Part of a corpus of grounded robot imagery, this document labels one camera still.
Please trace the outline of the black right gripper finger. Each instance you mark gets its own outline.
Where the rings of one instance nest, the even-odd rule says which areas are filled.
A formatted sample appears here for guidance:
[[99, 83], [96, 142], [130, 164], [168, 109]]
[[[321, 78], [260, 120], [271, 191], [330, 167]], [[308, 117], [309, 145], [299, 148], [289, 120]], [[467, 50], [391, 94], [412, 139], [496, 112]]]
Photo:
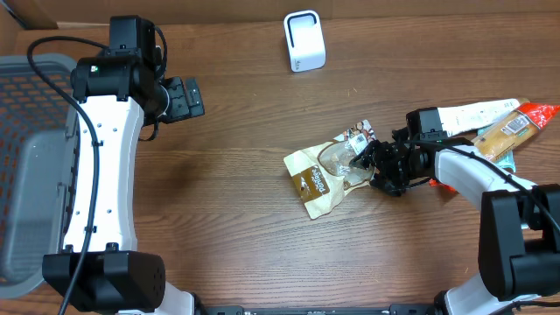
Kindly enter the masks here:
[[349, 166], [364, 171], [371, 171], [375, 168], [375, 161], [372, 156], [356, 156], [349, 162]]
[[373, 140], [368, 143], [367, 147], [358, 154], [353, 161], [356, 163], [372, 163], [375, 156], [376, 149], [380, 146], [379, 140]]

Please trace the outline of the beige vacuum food pouch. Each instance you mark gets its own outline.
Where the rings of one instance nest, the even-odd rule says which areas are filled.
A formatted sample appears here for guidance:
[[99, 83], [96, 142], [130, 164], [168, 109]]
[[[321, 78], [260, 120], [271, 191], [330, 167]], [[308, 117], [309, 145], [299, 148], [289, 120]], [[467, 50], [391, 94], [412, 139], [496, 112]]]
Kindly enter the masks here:
[[362, 120], [325, 143], [283, 159], [311, 219], [329, 214], [351, 191], [369, 184], [375, 168], [352, 166], [351, 161], [375, 139], [369, 121]]

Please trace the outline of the white bamboo print tube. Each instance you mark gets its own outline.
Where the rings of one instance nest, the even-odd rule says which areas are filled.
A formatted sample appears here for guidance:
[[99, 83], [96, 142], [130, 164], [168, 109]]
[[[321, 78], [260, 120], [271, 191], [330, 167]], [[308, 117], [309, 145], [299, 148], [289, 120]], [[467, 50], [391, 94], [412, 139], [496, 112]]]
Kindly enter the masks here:
[[497, 123], [523, 103], [527, 98], [509, 98], [497, 101], [481, 101], [467, 105], [437, 108], [442, 129], [449, 137], [478, 130]]

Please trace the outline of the teal wet wipes pack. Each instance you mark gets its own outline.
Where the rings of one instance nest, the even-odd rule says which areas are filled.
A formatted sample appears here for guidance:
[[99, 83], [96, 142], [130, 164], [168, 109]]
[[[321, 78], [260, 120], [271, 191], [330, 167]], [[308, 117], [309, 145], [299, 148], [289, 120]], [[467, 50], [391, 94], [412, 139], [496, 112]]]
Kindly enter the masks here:
[[[486, 126], [485, 128], [478, 129], [477, 136], [482, 135], [489, 128], [490, 126]], [[512, 151], [498, 159], [495, 163], [502, 169], [509, 169], [513, 173], [516, 172], [515, 159]]]

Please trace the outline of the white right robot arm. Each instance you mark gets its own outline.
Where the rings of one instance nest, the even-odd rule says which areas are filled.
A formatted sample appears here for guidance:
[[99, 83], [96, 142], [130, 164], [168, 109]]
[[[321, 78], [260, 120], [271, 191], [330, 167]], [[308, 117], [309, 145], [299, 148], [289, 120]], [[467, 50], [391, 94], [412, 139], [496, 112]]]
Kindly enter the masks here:
[[553, 307], [559, 292], [559, 187], [504, 171], [464, 138], [373, 141], [352, 167], [374, 170], [370, 185], [391, 196], [431, 179], [479, 209], [476, 276], [437, 294], [428, 314], [511, 314]]

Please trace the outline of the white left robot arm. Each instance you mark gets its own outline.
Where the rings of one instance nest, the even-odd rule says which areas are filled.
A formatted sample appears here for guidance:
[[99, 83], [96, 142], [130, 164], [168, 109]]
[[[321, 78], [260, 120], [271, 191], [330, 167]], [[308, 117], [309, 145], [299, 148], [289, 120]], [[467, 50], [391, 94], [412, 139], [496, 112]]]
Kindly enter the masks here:
[[167, 281], [159, 255], [140, 252], [133, 220], [140, 131], [202, 116], [195, 80], [167, 77], [161, 29], [139, 16], [112, 17], [109, 42], [80, 59], [64, 99], [79, 119], [75, 192], [61, 250], [42, 262], [64, 307], [99, 314], [204, 312]]

